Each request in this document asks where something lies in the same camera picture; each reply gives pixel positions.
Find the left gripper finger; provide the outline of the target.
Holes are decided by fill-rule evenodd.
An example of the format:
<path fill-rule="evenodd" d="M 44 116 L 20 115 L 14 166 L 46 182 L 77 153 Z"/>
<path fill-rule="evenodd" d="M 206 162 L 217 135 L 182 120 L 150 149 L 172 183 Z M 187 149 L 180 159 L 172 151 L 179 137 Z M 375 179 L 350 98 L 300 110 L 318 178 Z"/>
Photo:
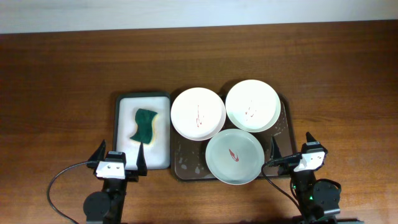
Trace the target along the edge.
<path fill-rule="evenodd" d="M 147 175 L 147 165 L 146 165 L 146 160 L 145 160 L 145 156 L 144 156 L 144 143 L 143 142 L 140 143 L 140 146 L 139 146 L 136 166 L 137 166 L 137 174 L 139 176 Z"/>
<path fill-rule="evenodd" d="M 106 141 L 103 140 L 97 150 L 87 160 L 87 168 L 96 168 L 100 161 L 105 157 Z"/>

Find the pale grey plate front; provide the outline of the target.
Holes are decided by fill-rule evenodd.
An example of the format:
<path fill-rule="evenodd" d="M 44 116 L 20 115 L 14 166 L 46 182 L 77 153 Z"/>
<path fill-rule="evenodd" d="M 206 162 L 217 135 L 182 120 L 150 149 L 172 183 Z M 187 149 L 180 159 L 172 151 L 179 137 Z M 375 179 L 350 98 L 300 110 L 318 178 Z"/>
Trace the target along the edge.
<path fill-rule="evenodd" d="M 243 185 L 256 179 L 265 162 L 261 143 L 240 129 L 225 129 L 211 138 L 205 151 L 210 172 L 230 185 Z"/>

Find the green and yellow sponge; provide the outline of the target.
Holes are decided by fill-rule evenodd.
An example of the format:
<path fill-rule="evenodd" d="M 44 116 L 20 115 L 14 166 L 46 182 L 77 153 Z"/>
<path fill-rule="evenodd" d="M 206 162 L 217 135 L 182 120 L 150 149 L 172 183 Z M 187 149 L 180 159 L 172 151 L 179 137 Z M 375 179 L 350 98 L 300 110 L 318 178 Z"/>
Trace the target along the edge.
<path fill-rule="evenodd" d="M 150 144 L 154 135 L 152 126 L 156 116 L 157 112 L 155 111 L 138 109 L 134 118 L 137 129 L 130 139 L 143 144 Z"/>

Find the white plate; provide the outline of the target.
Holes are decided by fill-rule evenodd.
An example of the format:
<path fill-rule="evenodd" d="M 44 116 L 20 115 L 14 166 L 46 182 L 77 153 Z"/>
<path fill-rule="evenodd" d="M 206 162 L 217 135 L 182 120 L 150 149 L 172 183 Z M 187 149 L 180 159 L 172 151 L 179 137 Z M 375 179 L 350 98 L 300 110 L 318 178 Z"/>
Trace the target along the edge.
<path fill-rule="evenodd" d="M 281 102 L 277 92 L 265 82 L 244 80 L 235 84 L 226 95 L 226 114 L 239 129 L 260 133 L 278 120 Z"/>
<path fill-rule="evenodd" d="M 215 92 L 202 87 L 187 89 L 172 103 L 171 122 L 184 138 L 203 141 L 212 138 L 224 126 L 226 108 Z"/>

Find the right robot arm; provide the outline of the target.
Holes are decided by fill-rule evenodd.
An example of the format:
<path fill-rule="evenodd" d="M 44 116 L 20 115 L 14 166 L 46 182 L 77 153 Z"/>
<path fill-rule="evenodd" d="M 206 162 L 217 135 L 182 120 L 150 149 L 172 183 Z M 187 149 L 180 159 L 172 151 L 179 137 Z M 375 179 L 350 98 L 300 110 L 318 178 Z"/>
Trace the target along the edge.
<path fill-rule="evenodd" d="M 293 217 L 295 223 L 336 223 L 340 213 L 341 185 L 330 179 L 317 179 L 315 171 L 324 165 L 328 150 L 310 133 L 300 152 L 271 159 L 265 167 L 278 167 L 283 175 L 290 176 L 291 195 L 300 215 Z"/>

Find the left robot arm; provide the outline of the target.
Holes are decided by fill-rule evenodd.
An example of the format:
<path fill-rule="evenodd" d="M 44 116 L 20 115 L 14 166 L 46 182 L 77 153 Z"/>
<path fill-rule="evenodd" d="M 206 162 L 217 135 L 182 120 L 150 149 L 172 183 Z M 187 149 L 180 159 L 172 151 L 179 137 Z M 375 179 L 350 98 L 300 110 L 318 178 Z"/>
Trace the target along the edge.
<path fill-rule="evenodd" d="M 147 175 L 144 145 L 140 144 L 136 170 L 126 169 L 126 154 L 118 151 L 106 152 L 103 141 L 88 159 L 87 167 L 93 169 L 97 179 L 103 181 L 103 188 L 87 196 L 83 211 L 87 223 L 121 223 L 127 184 L 138 182 Z"/>

